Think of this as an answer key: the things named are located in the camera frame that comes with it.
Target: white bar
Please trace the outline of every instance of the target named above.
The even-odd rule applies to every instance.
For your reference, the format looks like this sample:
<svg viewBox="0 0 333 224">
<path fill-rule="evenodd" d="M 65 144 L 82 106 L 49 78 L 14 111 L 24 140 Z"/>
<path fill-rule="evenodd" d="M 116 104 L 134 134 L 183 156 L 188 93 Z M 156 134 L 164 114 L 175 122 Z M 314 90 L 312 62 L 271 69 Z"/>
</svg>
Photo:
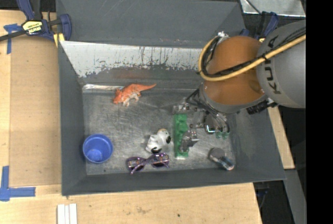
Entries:
<svg viewBox="0 0 333 224">
<path fill-rule="evenodd" d="M 78 214 L 76 211 L 76 204 L 69 205 L 69 223 L 70 224 L 78 224 Z"/>
<path fill-rule="evenodd" d="M 65 224 L 70 224 L 69 220 L 69 206 L 65 205 Z"/>
<path fill-rule="evenodd" d="M 65 205 L 57 206 L 57 224 L 66 224 L 65 222 Z"/>
</svg>

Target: yellow cable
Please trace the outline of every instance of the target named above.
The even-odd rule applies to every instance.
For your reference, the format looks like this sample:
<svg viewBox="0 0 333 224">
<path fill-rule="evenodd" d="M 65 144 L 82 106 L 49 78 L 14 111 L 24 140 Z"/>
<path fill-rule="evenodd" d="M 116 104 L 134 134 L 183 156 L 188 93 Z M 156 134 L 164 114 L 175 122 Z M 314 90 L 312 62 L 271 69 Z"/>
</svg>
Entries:
<svg viewBox="0 0 333 224">
<path fill-rule="evenodd" d="M 209 76 L 205 75 L 205 74 L 202 72 L 201 62 L 202 62 L 203 55 L 204 55 L 204 53 L 206 52 L 206 49 L 210 46 L 210 44 L 212 43 L 212 41 L 213 41 L 215 38 L 213 38 L 212 40 L 210 40 L 210 41 L 208 42 L 208 44 L 206 44 L 206 45 L 204 46 L 204 48 L 202 49 L 202 51 L 201 51 L 201 53 L 200 53 L 200 56 L 199 56 L 198 69 L 199 69 L 199 71 L 200 71 L 200 75 L 202 76 L 202 78 L 203 78 L 204 80 L 207 80 L 207 81 L 222 81 L 222 80 L 230 79 L 230 78 L 232 78 L 232 77 L 234 77 L 234 76 L 237 76 L 237 75 L 239 75 L 239 74 L 241 74 L 241 73 L 244 73 L 245 71 L 248 71 L 248 70 L 250 70 L 251 68 L 254 68 L 254 67 L 256 67 L 257 65 L 263 63 L 266 59 L 272 58 L 273 56 L 275 56 L 275 55 L 277 55 L 277 54 L 279 54 L 279 53 L 281 53 L 281 52 L 283 52 L 283 51 L 285 51 L 285 50 L 287 50 L 287 49 L 289 49 L 289 48 L 295 46 L 296 44 L 299 44 L 299 43 L 305 41 L 305 39 L 306 39 L 306 35 L 300 36 L 300 37 L 298 37 L 297 39 L 295 39 L 295 40 L 293 40 L 293 41 L 291 41 L 291 42 L 289 42 L 289 43 L 287 43 L 287 44 L 285 44 L 285 45 L 279 47 L 278 49 L 276 49 L 276 50 L 274 50 L 274 51 L 271 51 L 270 53 L 268 53 L 268 54 L 265 55 L 266 59 L 263 58 L 263 57 L 261 57 L 261 58 L 257 59 L 256 61 L 252 62 L 251 64 L 247 65 L 246 67 L 243 67 L 243 68 L 241 68 L 241 69 L 239 69 L 239 70 L 237 70 L 237 71 L 235 71 L 235 72 L 232 72 L 232 73 L 230 73 L 230 74 L 228 74 L 228 75 L 223 75 L 223 76 L 220 76 L 220 77 L 209 77 Z"/>
</svg>

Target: yellow clamp label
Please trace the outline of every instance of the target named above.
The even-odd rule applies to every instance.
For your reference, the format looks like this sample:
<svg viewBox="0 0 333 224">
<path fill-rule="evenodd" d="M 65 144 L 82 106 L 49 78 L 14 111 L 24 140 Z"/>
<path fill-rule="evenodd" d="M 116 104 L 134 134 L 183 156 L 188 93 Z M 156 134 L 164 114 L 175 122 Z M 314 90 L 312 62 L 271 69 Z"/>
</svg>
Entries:
<svg viewBox="0 0 333 224">
<path fill-rule="evenodd" d="M 27 21 L 23 24 L 22 28 L 28 31 L 29 34 L 39 32 L 42 30 L 43 23 L 41 21 Z"/>
</svg>

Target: gray bin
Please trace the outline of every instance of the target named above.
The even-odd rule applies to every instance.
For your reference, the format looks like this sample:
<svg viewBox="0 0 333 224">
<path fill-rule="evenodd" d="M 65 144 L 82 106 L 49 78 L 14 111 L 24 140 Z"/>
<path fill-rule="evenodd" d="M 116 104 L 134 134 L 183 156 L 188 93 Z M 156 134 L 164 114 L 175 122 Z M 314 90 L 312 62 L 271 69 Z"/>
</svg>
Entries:
<svg viewBox="0 0 333 224">
<path fill-rule="evenodd" d="M 227 139 L 199 130 L 200 141 L 187 159 L 174 158 L 170 149 L 169 169 L 147 166 L 134 175 L 126 170 L 126 158 L 149 156 L 144 148 L 150 134 L 167 128 L 173 135 L 172 107 L 202 81 L 196 74 L 201 48 L 217 32 L 232 36 L 244 28 L 237 3 L 56 1 L 57 14 L 69 14 L 73 24 L 71 40 L 58 48 L 63 195 L 285 178 L 266 110 L 228 115 Z M 130 83 L 157 85 L 129 107 L 113 104 L 115 88 Z M 82 144 L 92 133 L 104 133 L 113 142 L 114 152 L 103 164 L 84 159 Z M 208 150 L 216 146 L 235 161 L 232 171 L 208 160 Z"/>
</svg>

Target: bin floor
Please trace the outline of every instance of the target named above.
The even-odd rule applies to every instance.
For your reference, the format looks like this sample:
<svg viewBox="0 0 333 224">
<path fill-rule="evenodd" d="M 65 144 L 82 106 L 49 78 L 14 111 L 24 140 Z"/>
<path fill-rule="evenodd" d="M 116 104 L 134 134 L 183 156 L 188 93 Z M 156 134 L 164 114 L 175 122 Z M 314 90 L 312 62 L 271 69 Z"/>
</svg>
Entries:
<svg viewBox="0 0 333 224">
<path fill-rule="evenodd" d="M 114 90 L 93 90 L 83 92 L 85 136 L 103 133 L 113 143 L 111 158 L 102 164 L 86 163 L 88 175 L 110 173 L 128 173 L 125 160 L 131 156 L 147 158 L 145 150 L 149 136 L 166 128 L 173 138 L 172 108 L 194 90 L 151 89 L 142 92 L 138 102 L 130 101 L 129 107 L 113 104 Z M 188 125 L 192 119 L 188 115 Z M 213 147 L 222 148 L 226 155 L 235 160 L 230 140 L 207 134 L 204 129 L 197 129 L 199 142 L 190 148 L 188 158 L 176 159 L 173 144 L 163 149 L 170 156 L 171 170 L 213 168 L 216 164 L 208 159 L 208 152 Z M 142 172 L 168 168 L 146 166 Z"/>
</svg>

